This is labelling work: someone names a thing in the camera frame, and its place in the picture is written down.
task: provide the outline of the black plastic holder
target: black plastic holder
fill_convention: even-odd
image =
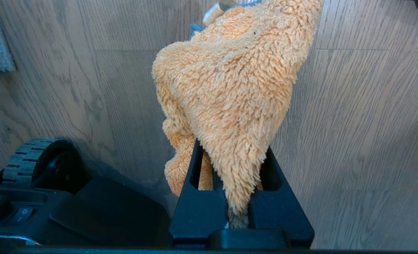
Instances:
[[[258,234],[286,238],[282,245],[273,246],[273,249],[308,249],[311,246],[314,230],[271,148],[267,150],[267,158],[261,166],[263,190],[255,191],[248,207],[250,230],[241,230],[242,232],[228,229],[225,192],[222,189],[222,181],[215,172],[214,190],[198,190],[203,153],[202,146],[196,141],[187,177],[169,228],[172,246],[237,249],[239,246],[224,243],[235,243],[236,238],[245,242],[250,238],[255,242],[256,248],[248,246],[249,249],[269,249],[270,241],[265,240],[267,237],[262,237],[264,242],[260,243],[262,238]]]

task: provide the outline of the fluffy orange cloth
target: fluffy orange cloth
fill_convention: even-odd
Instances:
[[[167,117],[163,130],[176,149],[165,165],[173,193],[181,192],[196,138],[207,152],[199,189],[212,188],[212,164],[231,226],[246,225],[259,169],[289,108],[322,3],[263,0],[236,7],[190,41],[158,53],[152,75]]]

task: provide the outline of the wooden floor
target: wooden floor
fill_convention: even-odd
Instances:
[[[151,64],[214,2],[0,0],[18,67],[0,74],[0,169],[30,138],[69,138],[89,167],[172,213],[163,168],[174,151]],[[272,149],[314,248],[418,250],[413,1],[326,0]]]

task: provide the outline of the power switch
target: power switch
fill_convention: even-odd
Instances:
[[[33,207],[21,207],[5,225],[16,225],[28,220],[35,209]]]

